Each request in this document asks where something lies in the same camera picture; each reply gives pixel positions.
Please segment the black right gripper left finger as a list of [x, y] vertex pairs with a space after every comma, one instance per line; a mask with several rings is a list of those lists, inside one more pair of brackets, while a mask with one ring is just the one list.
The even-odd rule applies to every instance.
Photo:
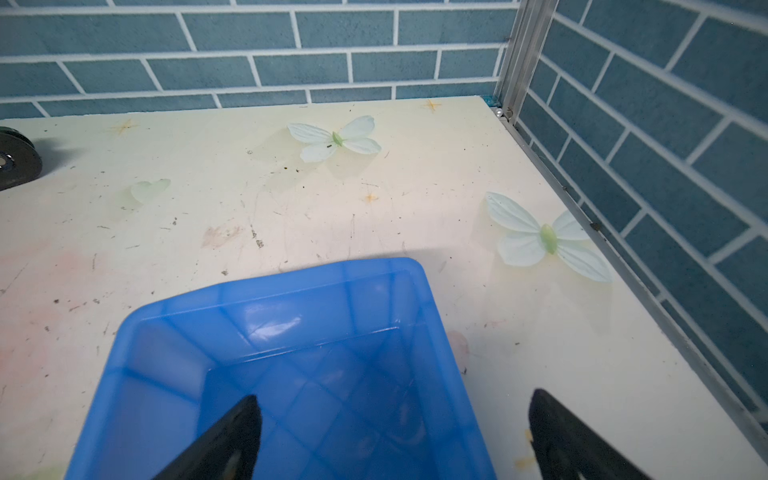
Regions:
[[257, 397], [243, 397], [154, 479], [251, 479], [262, 424]]

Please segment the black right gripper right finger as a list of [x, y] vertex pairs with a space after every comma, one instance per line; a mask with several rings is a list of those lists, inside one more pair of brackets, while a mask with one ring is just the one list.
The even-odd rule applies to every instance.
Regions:
[[532, 447], [544, 480], [649, 479], [544, 389], [533, 392], [528, 419]]

